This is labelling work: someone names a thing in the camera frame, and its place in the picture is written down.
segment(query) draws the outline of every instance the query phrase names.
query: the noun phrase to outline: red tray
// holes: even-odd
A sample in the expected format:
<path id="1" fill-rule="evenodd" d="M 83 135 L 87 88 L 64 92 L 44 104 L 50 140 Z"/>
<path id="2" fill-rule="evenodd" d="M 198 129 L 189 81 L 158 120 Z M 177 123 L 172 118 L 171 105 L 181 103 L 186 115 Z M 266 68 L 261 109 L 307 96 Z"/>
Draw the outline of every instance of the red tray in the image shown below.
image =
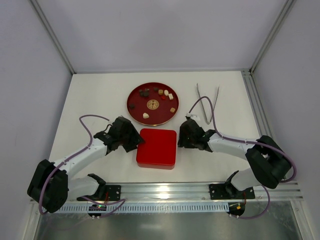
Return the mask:
<path id="1" fill-rule="evenodd" d="M 143 128 L 145 143 L 138 145 L 136 162 L 139 167 L 171 170 L 176 164 L 177 133 L 173 130 Z"/>
<path id="2" fill-rule="evenodd" d="M 168 90 L 169 93 L 173 95 L 173 99 L 169 100 L 169 97 L 165 96 L 165 94 L 162 95 L 165 99 L 162 99 L 161 95 L 159 95 L 158 91 L 155 91 L 154 88 L 163 91 Z M 145 89 L 149 89 L 149 96 L 140 96 L 139 90 L 145 91 Z M 179 99 L 171 87 L 159 82 L 149 82 L 136 87 L 130 93 L 126 107 L 131 117 L 138 123 L 157 126 L 165 124 L 176 114 L 179 107 Z M 174 113 L 170 112 L 171 108 L 175 109 Z M 144 113 L 148 114 L 149 118 L 143 118 Z"/>

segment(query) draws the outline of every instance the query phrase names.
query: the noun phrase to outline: gold coin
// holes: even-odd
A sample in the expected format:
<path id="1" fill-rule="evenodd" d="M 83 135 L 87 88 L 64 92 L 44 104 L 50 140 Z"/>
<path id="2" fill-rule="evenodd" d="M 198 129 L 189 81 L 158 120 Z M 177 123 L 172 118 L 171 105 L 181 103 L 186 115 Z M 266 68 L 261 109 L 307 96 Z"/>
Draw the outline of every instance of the gold coin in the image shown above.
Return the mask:
<path id="1" fill-rule="evenodd" d="M 159 102 L 155 99 L 149 100 L 146 103 L 146 106 L 148 107 L 148 109 L 150 110 L 156 110 L 159 107 Z"/>

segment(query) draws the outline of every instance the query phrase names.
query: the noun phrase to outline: black mounting bracket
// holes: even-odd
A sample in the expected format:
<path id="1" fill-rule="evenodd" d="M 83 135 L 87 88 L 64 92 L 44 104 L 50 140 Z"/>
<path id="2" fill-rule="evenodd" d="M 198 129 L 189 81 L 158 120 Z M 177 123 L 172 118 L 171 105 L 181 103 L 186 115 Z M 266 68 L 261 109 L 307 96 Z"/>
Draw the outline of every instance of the black mounting bracket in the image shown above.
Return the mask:
<path id="1" fill-rule="evenodd" d="M 93 201 L 118 201 L 121 199 L 121 185 L 107 185 L 101 177 L 93 173 L 88 174 L 88 176 L 96 180 L 99 187 L 93 195 L 86 196 L 87 198 Z M 87 201 L 82 197 L 78 197 L 76 200 Z"/>
<path id="2" fill-rule="evenodd" d="M 235 197 L 230 197 L 230 194 L 226 191 L 226 184 L 225 183 L 218 183 L 218 184 L 210 184 L 209 185 L 209 193 L 211 200 L 229 200 L 229 199 L 237 199 L 243 200 L 243 194 L 238 194 Z M 246 190 L 242 191 L 241 193 L 245 193 L 246 199 L 255 199 L 255 191 L 253 187 L 249 187 Z"/>
<path id="3" fill-rule="evenodd" d="M 94 211 L 96 213 L 88 213 L 88 215 L 90 217 L 100 217 L 102 214 L 99 212 L 105 213 L 106 209 L 107 209 L 107 206 L 93 204 L 92 206 L 89 207 L 89 211 Z"/>

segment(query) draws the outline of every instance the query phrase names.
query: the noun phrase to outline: white cable tray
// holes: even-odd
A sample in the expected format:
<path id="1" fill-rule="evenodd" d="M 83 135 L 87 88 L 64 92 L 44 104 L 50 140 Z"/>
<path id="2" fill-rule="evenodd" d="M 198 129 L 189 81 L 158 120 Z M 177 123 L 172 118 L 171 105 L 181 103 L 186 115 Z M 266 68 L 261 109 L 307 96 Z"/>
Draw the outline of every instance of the white cable tray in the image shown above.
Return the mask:
<path id="1" fill-rule="evenodd" d="M 99 213 L 100 211 L 89 211 L 92 203 L 66 203 L 57 214 L 81 214 L 81 213 Z M 111 212 L 117 205 L 106 206 L 105 211 Z M 141 213 L 212 213 L 228 212 L 227 202 L 183 202 L 183 203 L 125 203 L 115 213 L 118 214 L 141 214 Z"/>

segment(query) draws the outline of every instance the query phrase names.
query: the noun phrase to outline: aluminum frame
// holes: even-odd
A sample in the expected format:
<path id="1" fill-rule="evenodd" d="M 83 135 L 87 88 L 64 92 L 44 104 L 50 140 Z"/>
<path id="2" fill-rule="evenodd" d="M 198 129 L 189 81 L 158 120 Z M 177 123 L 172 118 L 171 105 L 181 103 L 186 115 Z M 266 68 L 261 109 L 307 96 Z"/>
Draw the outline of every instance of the aluminum frame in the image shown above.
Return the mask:
<path id="1" fill-rule="evenodd" d="M 315 240 L 317 239 L 314 229 L 315 226 L 311 222 L 310 213 L 306 202 L 291 201 L 291 206 L 295 216 L 296 223 L 299 227 L 302 239 Z"/>
<path id="2" fill-rule="evenodd" d="M 268 123 L 266 112 L 263 108 L 260 95 L 258 93 L 258 89 L 256 83 L 254 81 L 253 76 L 250 73 L 250 70 L 243 70 L 241 71 L 242 78 L 244 81 L 244 85 L 246 88 L 246 92 L 249 97 L 251 109 L 253 112 L 254 120 L 256 126 L 258 128 L 259 135 L 268 135 L 274 138 L 273 131 Z"/>
<path id="3" fill-rule="evenodd" d="M 168 183 L 109 183 L 110 185 L 121 185 L 121 198 L 126 199 L 127 205 L 132 204 L 186 204 L 186 203 L 231 203 L 239 202 L 236 199 L 211 200 L 209 185 L 221 182 L 168 182 Z M 255 199 L 248 202 L 266 202 L 267 194 L 261 186 L 253 187 Z M 276 189 L 269 189 L 271 201 L 303 201 L 303 196 L 296 181 L 281 183 Z M 68 201 L 67 205 L 87 205 L 89 202 Z M 25 226 L 24 240 L 31 240 L 37 233 L 40 220 L 38 203 L 31 200 L 29 203 L 30 217 Z"/>
<path id="4" fill-rule="evenodd" d="M 52 44 L 55 46 L 56 50 L 58 51 L 60 57 L 62 58 L 65 66 L 69 69 L 70 73 L 73 75 L 75 74 L 74 67 L 72 66 L 71 62 L 69 61 L 65 50 L 62 48 L 54 30 L 52 29 L 46 15 L 44 14 L 40 4 L 37 0 L 28 0 L 31 4 L 35 14 L 39 18 L 40 22 L 42 23 L 44 30 L 48 33 L 50 39 L 52 40 Z"/>
<path id="5" fill-rule="evenodd" d="M 257 69 L 258 65 L 260 64 L 262 58 L 267 53 L 269 47 L 271 46 L 272 42 L 274 41 L 276 35 L 278 34 L 280 28 L 284 24 L 286 18 L 288 17 L 291 9 L 295 5 L 297 0 L 286 0 L 285 4 L 283 5 L 279 15 L 277 16 L 270 32 L 268 33 L 266 39 L 264 40 L 264 43 L 262 44 L 262 47 L 260 48 L 257 56 L 255 57 L 252 67 L 250 69 L 250 73 L 253 74 L 255 70 Z"/>

